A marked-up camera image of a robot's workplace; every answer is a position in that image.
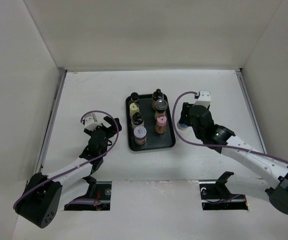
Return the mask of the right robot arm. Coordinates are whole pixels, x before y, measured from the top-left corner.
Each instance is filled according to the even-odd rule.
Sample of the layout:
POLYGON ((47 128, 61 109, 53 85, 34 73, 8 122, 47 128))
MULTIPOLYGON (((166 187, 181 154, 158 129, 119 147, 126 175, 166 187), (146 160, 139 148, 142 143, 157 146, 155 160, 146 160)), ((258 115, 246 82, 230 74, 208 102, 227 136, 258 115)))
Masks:
POLYGON ((260 176, 268 184, 263 190, 264 198, 288 215, 288 163, 257 152, 232 130, 215 124, 209 108, 203 105, 183 103, 178 124, 191 127, 203 146, 236 160, 260 176))

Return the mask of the small brown spice bottle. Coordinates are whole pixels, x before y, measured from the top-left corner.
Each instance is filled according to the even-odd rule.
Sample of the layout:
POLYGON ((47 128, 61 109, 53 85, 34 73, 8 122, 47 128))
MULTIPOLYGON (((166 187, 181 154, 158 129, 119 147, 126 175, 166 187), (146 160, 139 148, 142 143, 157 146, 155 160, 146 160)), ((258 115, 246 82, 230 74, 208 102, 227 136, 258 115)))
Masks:
POLYGON ((136 92, 133 92, 130 97, 132 103, 137 103, 139 101, 139 95, 136 92))

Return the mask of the white cap dark spice jar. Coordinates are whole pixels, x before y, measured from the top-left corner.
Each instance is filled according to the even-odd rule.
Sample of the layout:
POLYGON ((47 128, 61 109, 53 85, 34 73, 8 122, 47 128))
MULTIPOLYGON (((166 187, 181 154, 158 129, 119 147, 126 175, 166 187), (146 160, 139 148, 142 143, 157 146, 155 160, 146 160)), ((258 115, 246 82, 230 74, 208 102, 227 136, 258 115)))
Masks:
POLYGON ((134 131, 134 140, 137 145, 144 145, 146 143, 147 130, 143 126, 137 126, 134 131))

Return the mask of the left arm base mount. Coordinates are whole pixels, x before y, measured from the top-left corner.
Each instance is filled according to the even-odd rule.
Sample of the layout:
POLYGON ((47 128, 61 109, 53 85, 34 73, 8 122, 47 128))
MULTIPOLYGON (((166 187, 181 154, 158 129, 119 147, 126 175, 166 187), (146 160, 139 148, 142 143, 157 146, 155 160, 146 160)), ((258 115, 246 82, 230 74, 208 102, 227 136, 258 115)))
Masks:
POLYGON ((72 185, 72 199, 65 201, 64 211, 109 211, 112 195, 111 181, 84 177, 72 185))

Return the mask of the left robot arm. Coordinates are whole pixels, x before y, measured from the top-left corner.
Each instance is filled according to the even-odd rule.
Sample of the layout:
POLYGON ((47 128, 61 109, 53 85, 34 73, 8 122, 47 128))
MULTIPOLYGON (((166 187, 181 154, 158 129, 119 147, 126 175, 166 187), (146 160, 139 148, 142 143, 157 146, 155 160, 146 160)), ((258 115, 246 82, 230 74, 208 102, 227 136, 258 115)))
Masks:
POLYGON ((53 173, 36 173, 29 180, 21 197, 14 203, 14 211, 29 222, 45 228, 54 219, 59 209, 76 206, 98 207, 100 191, 96 189, 96 179, 92 177, 103 163, 103 158, 115 146, 122 126, 118 118, 104 117, 103 123, 86 124, 82 120, 84 132, 89 141, 81 155, 71 164, 53 173))

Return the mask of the pink cap seasoning shaker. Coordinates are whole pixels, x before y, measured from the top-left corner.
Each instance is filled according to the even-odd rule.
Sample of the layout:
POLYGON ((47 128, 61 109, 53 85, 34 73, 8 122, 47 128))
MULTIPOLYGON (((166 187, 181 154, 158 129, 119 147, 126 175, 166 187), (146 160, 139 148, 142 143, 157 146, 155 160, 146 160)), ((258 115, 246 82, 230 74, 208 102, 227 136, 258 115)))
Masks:
POLYGON ((167 130, 167 118, 164 115, 157 117, 155 124, 155 132, 158 134, 164 134, 167 130))

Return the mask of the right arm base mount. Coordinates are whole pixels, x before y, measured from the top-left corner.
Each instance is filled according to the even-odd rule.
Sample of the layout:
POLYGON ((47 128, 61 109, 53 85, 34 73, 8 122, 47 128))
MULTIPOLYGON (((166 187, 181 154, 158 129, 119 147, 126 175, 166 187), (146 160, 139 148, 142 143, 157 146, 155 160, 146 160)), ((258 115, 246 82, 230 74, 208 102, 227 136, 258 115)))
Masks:
POLYGON ((201 205, 204 211, 248 210, 245 195, 232 194, 226 187, 234 173, 224 172, 218 179, 199 181, 201 205))

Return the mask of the black cap pepper grinder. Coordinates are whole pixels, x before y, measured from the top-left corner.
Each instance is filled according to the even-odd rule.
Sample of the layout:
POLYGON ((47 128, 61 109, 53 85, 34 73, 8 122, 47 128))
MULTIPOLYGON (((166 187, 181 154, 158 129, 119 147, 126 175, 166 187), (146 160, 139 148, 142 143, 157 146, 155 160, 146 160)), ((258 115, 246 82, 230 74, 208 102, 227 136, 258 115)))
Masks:
POLYGON ((168 102, 164 99, 159 99, 156 101, 155 104, 155 119, 157 119, 160 116, 164 116, 166 114, 166 110, 168 108, 168 102))

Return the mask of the small dark cap bottle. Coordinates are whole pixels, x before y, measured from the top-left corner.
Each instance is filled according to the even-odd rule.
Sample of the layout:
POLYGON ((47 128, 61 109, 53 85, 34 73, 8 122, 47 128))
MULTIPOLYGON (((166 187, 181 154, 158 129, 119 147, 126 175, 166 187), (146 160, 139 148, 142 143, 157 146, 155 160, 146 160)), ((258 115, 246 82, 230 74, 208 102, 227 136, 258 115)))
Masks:
POLYGON ((157 102, 157 100, 160 100, 160 99, 164 99, 164 94, 158 88, 152 94, 152 104, 151 104, 152 109, 154 109, 154 110, 156 109, 156 102, 157 102))

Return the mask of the blue label silver cap jar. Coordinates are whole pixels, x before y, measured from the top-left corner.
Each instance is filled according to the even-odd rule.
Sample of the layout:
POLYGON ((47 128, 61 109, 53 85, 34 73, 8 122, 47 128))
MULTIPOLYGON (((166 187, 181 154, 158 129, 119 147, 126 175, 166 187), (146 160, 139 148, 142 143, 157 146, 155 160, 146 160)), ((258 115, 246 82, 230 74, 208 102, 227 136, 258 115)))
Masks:
POLYGON ((181 131, 185 131, 188 128, 187 125, 185 125, 184 123, 179 123, 179 122, 177 123, 177 127, 181 131))

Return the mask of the yellow cap seasoning shaker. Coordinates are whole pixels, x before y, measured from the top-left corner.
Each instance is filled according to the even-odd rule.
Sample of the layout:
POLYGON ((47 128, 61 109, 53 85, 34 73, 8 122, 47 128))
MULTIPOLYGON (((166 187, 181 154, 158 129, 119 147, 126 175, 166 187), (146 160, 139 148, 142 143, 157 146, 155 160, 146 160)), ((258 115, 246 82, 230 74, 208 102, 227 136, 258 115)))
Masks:
POLYGON ((130 106, 129 106, 129 115, 130 115, 130 117, 133 117, 133 115, 135 114, 135 113, 138 113, 138 112, 140 112, 140 110, 139 110, 139 104, 138 103, 134 103, 134 102, 132 102, 131 104, 130 104, 130 106))

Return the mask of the black top grinder bottle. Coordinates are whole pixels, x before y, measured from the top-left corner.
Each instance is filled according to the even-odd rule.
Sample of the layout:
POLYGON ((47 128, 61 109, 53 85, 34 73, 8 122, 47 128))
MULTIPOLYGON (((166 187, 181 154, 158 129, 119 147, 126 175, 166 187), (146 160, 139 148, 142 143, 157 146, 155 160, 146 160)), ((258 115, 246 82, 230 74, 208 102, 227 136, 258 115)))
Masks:
POLYGON ((135 129, 136 127, 139 127, 139 126, 144 126, 144 119, 143 119, 143 116, 140 112, 136 112, 132 118, 131 118, 131 125, 132 125, 132 128, 135 129))

